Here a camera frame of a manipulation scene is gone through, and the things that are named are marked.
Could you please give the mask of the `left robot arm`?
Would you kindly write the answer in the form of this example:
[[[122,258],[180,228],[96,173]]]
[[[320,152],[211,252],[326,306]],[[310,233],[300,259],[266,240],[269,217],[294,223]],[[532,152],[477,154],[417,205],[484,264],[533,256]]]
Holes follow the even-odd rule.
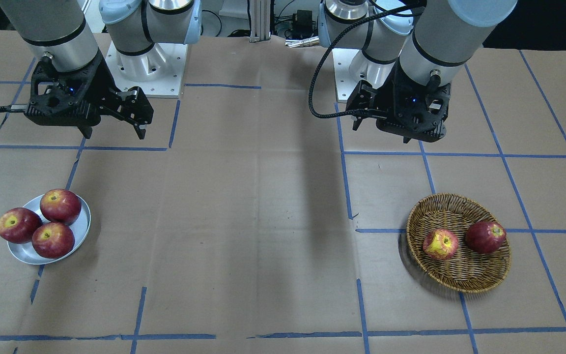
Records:
[[[434,143],[445,137],[452,81],[497,25],[515,9],[515,0],[323,0],[317,27],[326,49],[310,83],[313,105],[317,75],[333,49],[357,50],[367,63],[389,67],[378,83],[368,74],[344,94],[353,130],[365,119],[400,135],[404,143]]]

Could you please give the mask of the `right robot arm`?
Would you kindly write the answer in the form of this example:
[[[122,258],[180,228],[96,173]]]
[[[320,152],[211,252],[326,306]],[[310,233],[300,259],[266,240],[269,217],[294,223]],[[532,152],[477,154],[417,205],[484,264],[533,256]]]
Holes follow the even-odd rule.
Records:
[[[140,85],[173,76],[163,45],[198,42],[201,2],[102,0],[98,7],[128,85],[117,85],[76,0],[0,0],[37,58],[23,114],[40,126],[76,127],[85,138],[110,115],[144,139],[154,110]]]

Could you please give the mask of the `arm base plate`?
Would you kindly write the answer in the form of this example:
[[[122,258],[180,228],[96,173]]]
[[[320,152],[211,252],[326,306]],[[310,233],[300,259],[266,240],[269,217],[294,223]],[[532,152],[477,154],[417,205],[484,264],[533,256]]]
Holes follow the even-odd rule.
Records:
[[[333,49],[333,69],[338,103],[345,103],[360,79],[364,78],[362,69],[364,57],[361,50]]]
[[[148,98],[178,98],[189,45],[155,43],[139,56],[126,56],[110,44],[105,61],[120,90],[140,87]]]

